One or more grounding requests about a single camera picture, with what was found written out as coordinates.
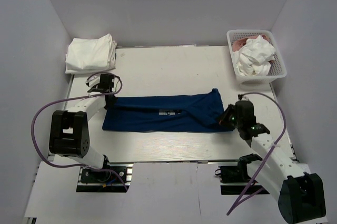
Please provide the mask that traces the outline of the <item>blue Mickey print t-shirt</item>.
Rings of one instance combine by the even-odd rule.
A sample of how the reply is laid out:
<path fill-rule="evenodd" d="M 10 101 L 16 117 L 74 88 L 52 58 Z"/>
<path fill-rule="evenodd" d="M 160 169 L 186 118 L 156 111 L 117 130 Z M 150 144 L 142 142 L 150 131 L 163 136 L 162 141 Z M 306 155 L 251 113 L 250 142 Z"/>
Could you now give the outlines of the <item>blue Mickey print t-shirt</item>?
<path fill-rule="evenodd" d="M 218 133 L 233 129 L 219 125 L 224 112 L 219 91 L 177 96 L 119 97 L 107 110 L 104 131 Z"/>

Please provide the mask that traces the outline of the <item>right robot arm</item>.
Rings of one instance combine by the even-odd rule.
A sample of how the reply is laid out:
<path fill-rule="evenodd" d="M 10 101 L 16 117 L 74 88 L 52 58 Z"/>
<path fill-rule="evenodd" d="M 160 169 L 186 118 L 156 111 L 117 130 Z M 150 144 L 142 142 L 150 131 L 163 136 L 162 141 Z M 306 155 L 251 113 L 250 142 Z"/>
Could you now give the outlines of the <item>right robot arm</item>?
<path fill-rule="evenodd" d="M 267 127 L 257 123 L 254 106 L 248 100 L 228 105 L 218 117 L 219 124 L 236 129 L 254 151 L 239 158 L 234 171 L 222 171 L 224 183 L 240 177 L 247 185 L 257 182 L 276 200 L 287 223 L 325 217 L 323 181 L 293 162 L 278 146 Z"/>

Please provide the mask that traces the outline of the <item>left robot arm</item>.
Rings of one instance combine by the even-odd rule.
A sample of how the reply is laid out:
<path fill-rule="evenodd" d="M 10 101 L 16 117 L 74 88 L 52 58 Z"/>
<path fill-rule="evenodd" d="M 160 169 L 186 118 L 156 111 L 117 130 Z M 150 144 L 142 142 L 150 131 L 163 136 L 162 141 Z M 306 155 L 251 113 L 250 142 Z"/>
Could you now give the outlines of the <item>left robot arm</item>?
<path fill-rule="evenodd" d="M 93 169 L 99 181 L 107 181 L 111 176 L 108 158 L 91 147 L 88 122 L 101 109 L 113 107 L 123 84 L 114 74 L 100 73 L 90 76 L 86 85 L 87 95 L 71 99 L 78 100 L 77 104 L 53 113 L 49 151 Z"/>

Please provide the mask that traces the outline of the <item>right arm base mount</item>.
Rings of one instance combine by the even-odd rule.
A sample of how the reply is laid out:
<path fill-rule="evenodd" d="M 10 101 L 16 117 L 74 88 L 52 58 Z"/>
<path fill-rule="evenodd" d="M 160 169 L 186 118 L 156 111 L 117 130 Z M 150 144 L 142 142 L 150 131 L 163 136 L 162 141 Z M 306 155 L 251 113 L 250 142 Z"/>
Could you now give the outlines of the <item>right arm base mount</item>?
<path fill-rule="evenodd" d="M 247 173 L 247 165 L 253 161 L 262 161 L 257 154 L 240 157 L 236 165 L 222 165 L 215 170 L 220 178 L 221 195 L 239 195 L 251 177 Z"/>

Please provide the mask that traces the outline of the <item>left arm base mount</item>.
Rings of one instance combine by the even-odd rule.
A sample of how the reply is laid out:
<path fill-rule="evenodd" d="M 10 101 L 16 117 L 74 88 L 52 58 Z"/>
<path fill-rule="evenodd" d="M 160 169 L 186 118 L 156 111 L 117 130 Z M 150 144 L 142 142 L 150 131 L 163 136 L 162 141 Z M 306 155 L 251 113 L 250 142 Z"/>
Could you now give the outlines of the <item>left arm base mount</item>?
<path fill-rule="evenodd" d="M 109 164 L 109 168 L 118 173 L 126 187 L 129 187 L 132 179 L 133 164 Z M 76 192 L 92 193 L 126 193 L 126 190 L 110 171 L 95 172 L 90 169 L 80 169 Z"/>

